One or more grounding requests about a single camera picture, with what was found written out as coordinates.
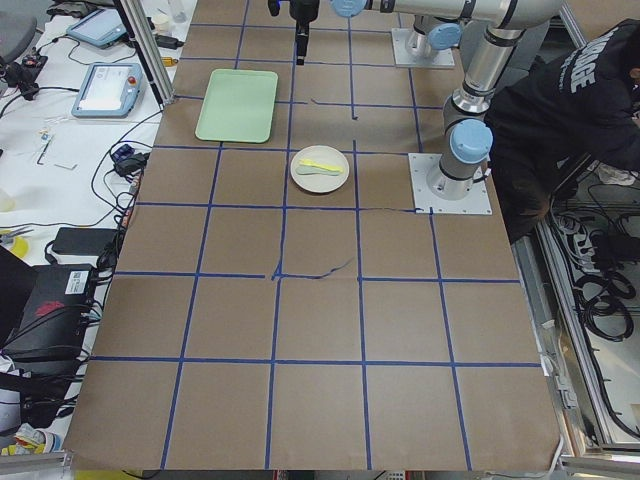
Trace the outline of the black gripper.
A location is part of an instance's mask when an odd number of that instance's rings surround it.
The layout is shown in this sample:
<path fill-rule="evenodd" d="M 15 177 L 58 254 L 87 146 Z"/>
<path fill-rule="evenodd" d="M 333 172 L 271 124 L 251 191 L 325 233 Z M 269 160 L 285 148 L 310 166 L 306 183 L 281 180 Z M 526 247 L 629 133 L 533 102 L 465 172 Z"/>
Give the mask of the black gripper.
<path fill-rule="evenodd" d="M 281 10 L 281 2 L 268 0 L 267 7 L 270 15 L 277 17 Z M 289 0 L 289 15 L 297 22 L 295 34 L 297 66 L 305 64 L 309 43 L 309 24 L 318 18 L 319 9 L 319 0 Z"/>

